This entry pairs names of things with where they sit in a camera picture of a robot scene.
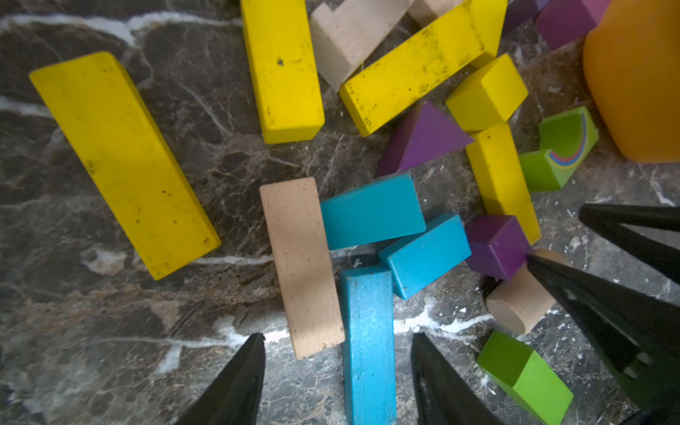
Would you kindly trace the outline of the purple cube block near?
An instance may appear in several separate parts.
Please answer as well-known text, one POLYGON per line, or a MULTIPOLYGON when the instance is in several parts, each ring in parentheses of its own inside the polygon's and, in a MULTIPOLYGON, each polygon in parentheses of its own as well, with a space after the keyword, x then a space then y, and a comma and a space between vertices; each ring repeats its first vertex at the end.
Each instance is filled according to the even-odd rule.
POLYGON ((513 215, 483 215, 465 225, 473 270, 501 280, 511 279, 531 250, 522 227, 513 215))

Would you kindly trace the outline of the teal block left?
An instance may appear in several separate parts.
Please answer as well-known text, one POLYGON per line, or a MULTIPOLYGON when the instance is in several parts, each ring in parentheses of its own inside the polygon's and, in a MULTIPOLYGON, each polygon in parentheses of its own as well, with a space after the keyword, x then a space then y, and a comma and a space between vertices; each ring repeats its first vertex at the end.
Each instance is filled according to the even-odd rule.
POLYGON ((426 230, 413 178, 398 175, 321 203, 331 251, 373 244, 426 230))

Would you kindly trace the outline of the purple cube block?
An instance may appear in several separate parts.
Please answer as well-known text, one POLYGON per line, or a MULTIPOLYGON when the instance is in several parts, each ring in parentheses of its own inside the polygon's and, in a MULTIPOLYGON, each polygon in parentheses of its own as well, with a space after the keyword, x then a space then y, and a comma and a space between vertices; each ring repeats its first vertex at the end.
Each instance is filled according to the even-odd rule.
POLYGON ((541 10, 535 28, 551 50, 588 35, 596 28, 610 0, 552 0, 541 10))
POLYGON ((483 215, 465 225, 473 270, 501 280, 511 279, 531 250, 522 227, 513 215, 483 215))

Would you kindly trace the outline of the natural wood rectangular block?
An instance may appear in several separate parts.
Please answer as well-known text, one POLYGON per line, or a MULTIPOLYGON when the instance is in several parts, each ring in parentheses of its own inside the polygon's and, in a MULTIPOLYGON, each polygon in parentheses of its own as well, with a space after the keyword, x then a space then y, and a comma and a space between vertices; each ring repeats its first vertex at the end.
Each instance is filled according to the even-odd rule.
POLYGON ((408 14, 424 28, 462 3, 462 0, 414 0, 408 14))

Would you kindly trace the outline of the natural wood arch block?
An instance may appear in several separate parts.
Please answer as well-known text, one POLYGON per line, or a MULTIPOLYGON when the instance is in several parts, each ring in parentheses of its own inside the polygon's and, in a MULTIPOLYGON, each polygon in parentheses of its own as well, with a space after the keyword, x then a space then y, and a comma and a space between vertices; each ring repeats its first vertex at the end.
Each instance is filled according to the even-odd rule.
POLYGON ((334 10, 323 3, 311 13, 317 70, 334 91, 340 90, 411 5, 407 0, 345 0, 334 10))

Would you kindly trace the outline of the green rainbow arch block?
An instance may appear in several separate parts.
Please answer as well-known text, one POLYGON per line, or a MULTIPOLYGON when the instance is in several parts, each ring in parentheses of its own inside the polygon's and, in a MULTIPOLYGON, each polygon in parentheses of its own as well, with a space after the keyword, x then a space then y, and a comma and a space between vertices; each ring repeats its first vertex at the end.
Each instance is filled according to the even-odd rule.
POLYGON ((539 124, 538 150, 519 155, 530 192, 559 191, 600 140, 589 110, 559 113, 539 124))

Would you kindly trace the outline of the yellow cube block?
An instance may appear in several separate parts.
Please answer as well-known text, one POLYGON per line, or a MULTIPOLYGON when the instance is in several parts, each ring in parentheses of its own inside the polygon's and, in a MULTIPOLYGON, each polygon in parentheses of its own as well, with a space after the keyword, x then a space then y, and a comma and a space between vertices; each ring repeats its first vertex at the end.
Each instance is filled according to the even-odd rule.
POLYGON ((313 139, 325 114, 306 3, 244 0, 240 7, 264 142, 313 139))
POLYGON ((528 95, 513 60, 504 54, 471 74, 446 106, 464 131, 476 133, 507 122, 528 95))

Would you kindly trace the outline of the purple triangle block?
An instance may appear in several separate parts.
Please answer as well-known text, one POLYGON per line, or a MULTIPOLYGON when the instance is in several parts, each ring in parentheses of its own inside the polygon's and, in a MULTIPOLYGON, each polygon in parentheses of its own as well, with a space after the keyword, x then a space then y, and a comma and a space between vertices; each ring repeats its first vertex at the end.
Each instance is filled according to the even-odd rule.
POLYGON ((431 102, 421 103, 398 124, 379 161, 376 176, 406 171, 460 151, 473 142, 453 117, 431 102))

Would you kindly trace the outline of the natural wood cylinder block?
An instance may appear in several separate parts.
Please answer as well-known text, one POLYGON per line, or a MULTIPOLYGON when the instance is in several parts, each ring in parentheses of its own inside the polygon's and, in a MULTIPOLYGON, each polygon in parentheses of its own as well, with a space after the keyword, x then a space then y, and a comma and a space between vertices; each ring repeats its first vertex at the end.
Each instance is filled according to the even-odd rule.
POLYGON ((527 257, 532 254, 546 260, 570 266, 571 261, 562 254, 543 248, 526 251, 522 265, 515 256, 518 269, 505 278, 485 299, 489 313, 506 329, 515 334, 531 332, 555 303, 554 297, 531 274, 527 257))

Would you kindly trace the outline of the yellow plastic tray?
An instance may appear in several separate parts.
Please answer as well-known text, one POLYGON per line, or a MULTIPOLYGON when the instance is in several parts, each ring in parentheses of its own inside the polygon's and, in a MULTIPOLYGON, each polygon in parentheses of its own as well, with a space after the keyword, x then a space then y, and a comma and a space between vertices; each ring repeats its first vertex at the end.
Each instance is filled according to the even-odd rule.
POLYGON ((613 1, 586 37, 584 74, 619 151, 679 161, 679 3, 613 1))

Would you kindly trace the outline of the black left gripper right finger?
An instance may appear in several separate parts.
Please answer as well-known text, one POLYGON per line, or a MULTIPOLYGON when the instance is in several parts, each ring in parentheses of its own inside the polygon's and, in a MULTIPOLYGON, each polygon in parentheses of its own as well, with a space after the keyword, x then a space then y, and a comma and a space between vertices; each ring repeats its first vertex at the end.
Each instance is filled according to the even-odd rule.
POLYGON ((415 333, 411 351, 420 424, 499 424, 424 333, 415 333))

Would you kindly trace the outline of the teal block right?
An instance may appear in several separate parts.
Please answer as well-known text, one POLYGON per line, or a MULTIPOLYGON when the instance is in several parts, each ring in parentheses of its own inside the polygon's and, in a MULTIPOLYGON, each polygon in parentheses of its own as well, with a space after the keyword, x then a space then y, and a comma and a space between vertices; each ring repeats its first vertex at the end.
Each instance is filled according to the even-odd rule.
POLYGON ((402 237, 378 253, 391 269, 394 294, 407 300, 471 256, 460 216, 442 214, 426 231, 402 237))

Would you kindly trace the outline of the long teal block front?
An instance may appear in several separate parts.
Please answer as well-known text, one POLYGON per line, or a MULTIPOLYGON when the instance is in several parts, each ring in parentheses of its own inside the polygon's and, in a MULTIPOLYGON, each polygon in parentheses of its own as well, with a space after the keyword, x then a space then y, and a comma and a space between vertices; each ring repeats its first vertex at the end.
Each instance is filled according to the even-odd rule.
POLYGON ((393 424, 398 412, 391 271, 377 266, 342 271, 339 300, 347 421, 393 424))

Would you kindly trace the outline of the green block front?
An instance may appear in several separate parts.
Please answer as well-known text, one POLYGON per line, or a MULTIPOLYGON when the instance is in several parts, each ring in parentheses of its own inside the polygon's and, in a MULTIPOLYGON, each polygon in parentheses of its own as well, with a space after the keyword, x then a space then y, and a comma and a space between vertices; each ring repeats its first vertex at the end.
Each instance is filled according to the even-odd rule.
POLYGON ((477 364, 518 405, 542 423, 562 423, 574 395, 529 345, 501 331, 493 331, 477 364))

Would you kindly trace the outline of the yellow block upright centre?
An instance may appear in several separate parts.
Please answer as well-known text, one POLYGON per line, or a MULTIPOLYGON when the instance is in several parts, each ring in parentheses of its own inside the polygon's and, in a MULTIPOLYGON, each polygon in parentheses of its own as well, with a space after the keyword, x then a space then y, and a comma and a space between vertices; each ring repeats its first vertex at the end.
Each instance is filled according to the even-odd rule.
POLYGON ((497 58, 501 34, 508 10, 508 0, 472 0, 471 12, 482 36, 483 53, 471 62, 477 69, 497 58))

